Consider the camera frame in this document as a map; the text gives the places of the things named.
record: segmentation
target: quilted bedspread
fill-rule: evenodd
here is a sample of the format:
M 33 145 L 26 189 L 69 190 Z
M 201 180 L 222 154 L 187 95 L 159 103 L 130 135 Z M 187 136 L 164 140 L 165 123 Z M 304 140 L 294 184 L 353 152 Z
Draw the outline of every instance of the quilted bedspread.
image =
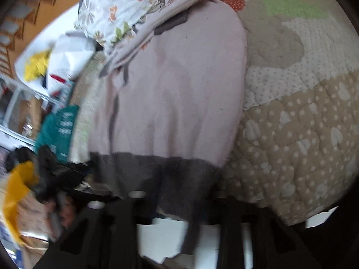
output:
M 358 173 L 359 37 L 335 0 L 222 1 L 247 30 L 248 70 L 221 194 L 304 221 Z

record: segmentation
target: red object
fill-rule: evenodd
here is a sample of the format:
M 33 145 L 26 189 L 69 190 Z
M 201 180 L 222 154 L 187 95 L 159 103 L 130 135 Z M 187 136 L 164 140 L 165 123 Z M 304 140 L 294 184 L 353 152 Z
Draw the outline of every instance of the red object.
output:
M 221 1 L 231 6 L 232 9 L 236 12 L 242 10 L 245 6 L 244 0 L 221 0 Z
M 2 95 L 5 95 L 7 93 L 7 91 L 9 90 L 8 87 L 5 88 L 5 90 L 2 92 Z
M 65 80 L 64 78 L 61 78 L 61 77 L 59 77 L 59 76 L 57 76 L 57 75 L 54 75 L 54 74 L 51 74 L 50 77 L 53 78 L 53 79 L 55 79 L 55 80 L 57 80 L 57 81 L 59 81 L 59 82 L 61 82 L 61 83 L 65 83 L 65 82 L 66 82 L 66 80 Z
M 51 94 L 51 97 L 59 97 L 60 93 L 61 91 L 55 91 L 54 93 Z

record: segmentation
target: pillow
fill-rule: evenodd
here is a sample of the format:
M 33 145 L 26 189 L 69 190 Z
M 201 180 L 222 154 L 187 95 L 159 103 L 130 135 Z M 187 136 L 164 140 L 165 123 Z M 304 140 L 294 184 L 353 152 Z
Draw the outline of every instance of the pillow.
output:
M 157 0 L 83 0 L 76 29 L 108 49 L 132 29 Z

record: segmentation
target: yellow bag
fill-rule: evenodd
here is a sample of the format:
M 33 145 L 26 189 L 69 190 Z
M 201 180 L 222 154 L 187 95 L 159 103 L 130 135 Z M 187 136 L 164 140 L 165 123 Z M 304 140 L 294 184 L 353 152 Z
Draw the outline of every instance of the yellow bag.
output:
M 4 221 L 14 241 L 19 245 L 23 245 L 24 242 L 17 226 L 17 205 L 30 192 L 28 187 L 37 182 L 38 177 L 34 174 L 34 164 L 31 161 L 18 164 L 9 175 L 2 211 Z
M 31 56 L 25 65 L 24 80 L 28 82 L 36 80 L 41 75 L 45 76 L 49 59 L 49 49 Z

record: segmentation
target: white floor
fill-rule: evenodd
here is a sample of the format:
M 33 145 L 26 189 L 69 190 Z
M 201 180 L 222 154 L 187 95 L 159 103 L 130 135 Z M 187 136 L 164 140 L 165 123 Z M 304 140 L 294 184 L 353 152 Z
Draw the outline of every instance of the white floor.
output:
M 162 263 L 166 257 L 178 254 L 187 223 L 155 218 L 150 226 L 138 225 L 140 255 Z M 215 269 L 219 248 L 219 227 L 202 226 L 196 250 L 196 269 Z

